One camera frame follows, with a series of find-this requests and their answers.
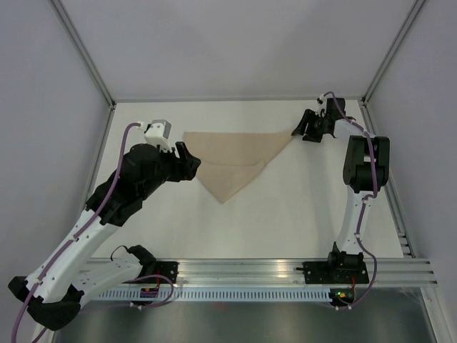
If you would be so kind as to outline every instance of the metal edge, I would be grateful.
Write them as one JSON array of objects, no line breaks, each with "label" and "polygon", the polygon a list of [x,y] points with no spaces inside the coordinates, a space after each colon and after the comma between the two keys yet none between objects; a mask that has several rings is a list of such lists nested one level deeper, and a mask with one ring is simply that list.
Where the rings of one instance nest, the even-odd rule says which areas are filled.
[{"label": "metal edge", "polygon": [[[101,293],[96,301],[144,301],[141,289],[144,285],[122,285]],[[154,301],[164,300],[171,288],[161,284]],[[174,302],[329,302],[330,288],[270,288],[270,287],[175,287],[170,301]]]},{"label": "metal edge", "polygon": [[[145,98],[145,99],[118,99],[117,103],[136,104],[147,102],[198,102],[198,101],[293,101],[316,100],[320,94],[309,96],[215,96],[215,97],[181,97],[181,98]],[[344,99],[358,100],[360,95],[341,95]]]},{"label": "metal edge", "polygon": [[443,310],[437,289],[421,288],[421,293],[437,343],[457,342],[456,333],[452,330],[450,321],[447,320],[448,316]]},{"label": "metal edge", "polygon": [[89,52],[87,51],[86,46],[84,45],[81,37],[76,30],[76,27],[73,24],[67,10],[65,9],[64,4],[62,4],[61,0],[48,0],[51,7],[53,8],[54,12],[56,13],[59,21],[61,22],[62,26],[64,27],[66,33],[69,35],[71,43],[74,45],[75,49],[78,51],[79,55],[83,59],[84,64],[86,65],[87,69],[89,70],[92,79],[95,82],[95,85],[105,98],[106,102],[109,106],[113,107],[115,101],[111,96],[106,84],[104,83],[99,70],[96,68],[94,61],[92,60]]},{"label": "metal edge", "polygon": [[375,92],[377,86],[379,85],[379,82],[382,80],[384,74],[386,73],[387,69],[391,65],[393,58],[397,54],[398,50],[400,49],[400,46],[404,42],[406,36],[408,35],[408,32],[411,30],[411,27],[413,26],[414,22],[416,21],[419,13],[421,12],[422,8],[424,7],[425,3],[427,0],[415,0],[413,6],[409,10],[408,14],[406,15],[405,20],[403,21],[400,29],[397,32],[397,35],[395,36],[395,39],[392,41],[392,44],[389,46],[388,51],[386,55],[384,56],[380,66],[378,67],[378,70],[374,74],[374,77],[372,78],[370,84],[368,85],[368,88],[363,95],[363,100],[365,102],[369,101],[370,98],[373,96],[373,93]]},{"label": "metal edge", "polygon": [[411,252],[411,248],[409,247],[409,240],[408,237],[404,232],[398,233],[398,239],[400,240],[401,251],[403,252],[404,258],[413,258],[413,253]]},{"label": "metal edge", "polygon": [[97,154],[95,156],[95,160],[92,164],[92,171],[89,175],[89,182],[86,185],[86,190],[84,192],[84,202],[89,198],[90,194],[95,188],[95,182],[97,179],[97,174],[99,173],[101,159],[103,157],[103,152],[105,150],[106,141],[108,140],[109,130],[111,128],[111,124],[114,118],[114,112],[116,111],[116,105],[112,109],[109,110],[109,115],[106,118],[105,129],[103,135],[101,136],[100,142],[97,144]]},{"label": "metal edge", "polygon": [[[337,284],[305,284],[303,262],[325,259],[173,259],[179,263],[177,285],[185,287],[330,287]],[[106,263],[107,258],[90,259],[81,273]],[[373,273],[373,260],[366,260],[368,273]],[[436,277],[427,259],[379,259],[374,287],[437,287]]]},{"label": "metal edge", "polygon": [[[376,123],[373,119],[373,115],[371,114],[371,111],[369,111],[368,106],[366,105],[366,102],[364,102],[362,99],[359,99],[358,105],[360,107],[363,121],[365,122],[366,128],[369,131],[373,132],[374,134],[378,134],[378,130],[376,128]],[[395,187],[395,181],[392,176],[392,171],[390,171],[390,176],[389,176],[389,180],[385,186],[385,191],[386,191],[388,206],[391,209],[393,222],[395,223],[397,232],[405,235],[405,238],[408,241],[408,247],[409,247],[411,256],[413,258],[415,258],[416,257],[415,250],[414,250],[415,244],[414,244],[414,242],[411,241],[411,235],[408,233],[408,229],[406,227],[406,220],[403,215],[403,209],[402,209],[402,206],[400,203],[400,199],[398,197],[398,192]]]}]

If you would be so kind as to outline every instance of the gray wall panel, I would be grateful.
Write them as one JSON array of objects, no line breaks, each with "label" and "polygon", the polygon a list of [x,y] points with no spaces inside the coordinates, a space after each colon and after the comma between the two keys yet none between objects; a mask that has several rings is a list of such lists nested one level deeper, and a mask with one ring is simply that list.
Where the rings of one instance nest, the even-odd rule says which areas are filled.
[{"label": "gray wall panel", "polygon": [[[72,227],[83,201],[106,102],[45,0],[0,11],[0,342],[20,303],[6,288],[32,272]],[[27,317],[19,342],[30,342]]]},{"label": "gray wall panel", "polygon": [[365,91],[413,0],[64,0],[116,100]]}]

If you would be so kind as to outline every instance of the black mount bracket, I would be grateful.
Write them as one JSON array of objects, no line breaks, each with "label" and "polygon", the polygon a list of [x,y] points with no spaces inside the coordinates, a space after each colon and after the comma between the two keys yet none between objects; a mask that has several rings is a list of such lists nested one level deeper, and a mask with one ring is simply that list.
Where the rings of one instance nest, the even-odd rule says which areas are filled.
[{"label": "black mount bracket", "polygon": [[[343,98],[337,98],[336,101],[344,111],[346,101]],[[342,119],[338,108],[333,99],[327,99],[325,113],[316,113],[311,109],[305,110],[301,117],[300,123],[292,131],[292,136],[301,135],[304,141],[320,143],[324,134],[331,134],[335,129],[335,121]]]},{"label": "black mount bracket", "polygon": [[368,284],[368,272],[363,254],[357,255],[340,252],[333,243],[327,261],[304,262],[302,268],[306,284]]},{"label": "black mount bracket", "polygon": [[[136,245],[127,249],[129,254],[133,254],[142,266],[139,277],[160,274],[168,277],[176,283],[178,276],[178,262],[157,261],[157,259],[146,248]],[[140,282],[132,283],[154,283],[155,279],[145,279]],[[26,277],[14,277],[8,284],[8,288],[13,295],[24,302],[29,295]],[[35,322],[47,327],[52,331],[60,330],[71,322],[79,313],[81,305],[79,302],[84,296],[84,291],[78,291],[72,284],[70,285],[64,298],[59,302],[43,303],[43,298],[32,297],[27,307],[27,312]]]}]

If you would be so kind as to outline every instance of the metal frame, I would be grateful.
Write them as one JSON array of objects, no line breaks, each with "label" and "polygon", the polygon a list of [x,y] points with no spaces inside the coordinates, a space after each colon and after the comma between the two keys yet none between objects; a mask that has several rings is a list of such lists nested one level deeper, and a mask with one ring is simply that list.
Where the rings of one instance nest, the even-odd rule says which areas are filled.
[{"label": "metal frame", "polygon": [[[408,15],[401,25],[395,39],[384,56],[380,66],[378,67],[373,79],[371,80],[367,90],[363,96],[358,99],[361,113],[368,130],[376,133],[376,125],[373,117],[368,110],[368,102],[376,91],[377,86],[381,82],[383,76],[388,70],[395,55],[398,53],[402,43],[404,42],[408,32],[411,30],[414,21],[417,19],[422,8],[427,0],[415,0]],[[70,37],[71,42],[80,54],[83,62],[92,76],[94,82],[103,94],[106,102],[109,105],[110,113],[106,120],[106,128],[104,135],[99,143],[99,152],[94,162],[94,167],[91,172],[90,182],[86,186],[86,196],[94,189],[97,171],[101,163],[106,139],[114,116],[116,108],[116,100],[113,99],[107,89],[103,79],[101,78],[96,65],[94,64],[90,54],[88,53],[83,41],[81,40],[70,16],[64,8],[61,0],[49,0],[52,8],[56,12],[59,20],[63,24],[64,29]],[[314,99],[312,96],[304,96],[300,99]],[[266,100],[260,98],[248,99],[198,99],[198,101],[217,101],[217,100]],[[169,101],[197,101],[197,99],[170,99]],[[427,259],[418,259],[413,250],[410,237],[407,232],[406,222],[403,217],[401,204],[398,200],[395,184],[391,179],[386,185],[386,194],[390,210],[395,221],[400,240],[403,259],[379,259],[378,260],[378,275],[374,287],[419,287],[422,291],[424,304],[438,343],[453,342],[453,332],[450,332],[446,316],[439,300],[438,285],[433,273],[430,262]],[[90,259],[81,272],[87,272],[96,265],[107,263],[108,259]],[[289,289],[289,292],[296,292],[297,289],[311,289],[310,286],[304,283],[304,277],[301,272],[296,271],[301,262],[309,261],[310,259],[245,259],[245,260],[205,260],[205,259],[181,259],[178,260],[179,277],[177,284],[180,290],[196,290],[196,289]],[[373,261],[367,262],[368,272],[373,271]],[[129,285],[120,286],[119,290],[128,289]],[[329,289],[331,287],[345,287],[344,285],[321,285],[320,289]],[[42,327],[37,326],[36,333]],[[50,342],[52,332],[49,332],[44,337],[44,340]]]},{"label": "metal frame", "polygon": [[[157,295],[142,295],[142,286],[130,284],[115,287],[100,294],[95,300],[145,302],[163,301],[170,295],[171,287],[161,284]],[[330,289],[271,288],[271,287],[175,287],[170,300],[173,302],[331,302]]]},{"label": "metal frame", "polygon": [[81,37],[79,36],[78,31],[76,30],[76,27],[74,26],[68,12],[66,11],[64,4],[62,4],[61,0],[49,0],[49,3],[56,13],[57,18],[59,18],[60,22],[62,23],[64,30],[69,35],[71,43],[74,45],[79,56],[81,56],[83,62],[85,63],[87,70],[95,82],[95,85],[99,88],[99,91],[110,106],[110,109],[113,109],[116,102],[113,100],[108,88],[106,88],[106,85],[101,78],[101,75],[96,68],[94,61],[92,61],[91,55],[89,55],[86,46],[81,40]]},{"label": "metal frame", "polygon": [[[179,263],[176,284],[187,288],[250,287],[315,289],[305,284],[303,262],[325,259],[162,259]],[[90,272],[108,258],[90,259],[81,273]],[[373,260],[366,259],[369,274],[373,274]],[[427,259],[378,259],[378,274],[374,287],[437,287],[435,274]],[[347,288],[347,284],[322,284],[325,288]]]},{"label": "metal frame", "polygon": [[391,46],[388,48],[387,54],[384,56],[381,65],[378,67],[378,70],[376,71],[367,90],[365,91],[365,94],[362,96],[363,102],[370,101],[371,97],[373,96],[373,93],[379,85],[379,82],[382,80],[384,74],[391,65],[393,58],[400,49],[400,46],[402,45],[403,41],[408,35],[408,32],[411,30],[411,27],[413,26],[414,22],[416,21],[419,13],[421,12],[426,2],[427,0],[414,1],[414,4],[409,10],[408,14],[406,15],[406,18],[402,23],[400,30],[395,36],[395,39],[393,40]]},{"label": "metal frame", "polygon": [[[214,101],[296,101],[296,100],[316,100],[320,94],[305,95],[305,96],[228,96],[228,97],[213,97],[213,98],[160,98],[160,99],[117,99],[117,103],[138,104],[144,102],[214,102]],[[338,96],[346,100],[359,100],[360,96],[339,94]]]}]

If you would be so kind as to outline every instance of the black cable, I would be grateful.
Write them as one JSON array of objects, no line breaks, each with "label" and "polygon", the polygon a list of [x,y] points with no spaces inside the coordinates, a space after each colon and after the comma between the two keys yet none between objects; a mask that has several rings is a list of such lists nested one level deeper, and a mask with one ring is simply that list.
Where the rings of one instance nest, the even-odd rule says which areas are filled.
[{"label": "black cable", "polygon": [[126,252],[129,252],[129,248],[127,248],[125,245],[119,245],[117,248],[115,248],[115,250],[113,250],[113,252],[111,253],[111,256],[109,257],[109,259],[110,259],[111,261],[113,261],[113,255],[114,255],[114,253],[117,251],[117,249],[119,249],[119,248],[121,248],[121,247],[124,248],[124,249],[126,250]]}]

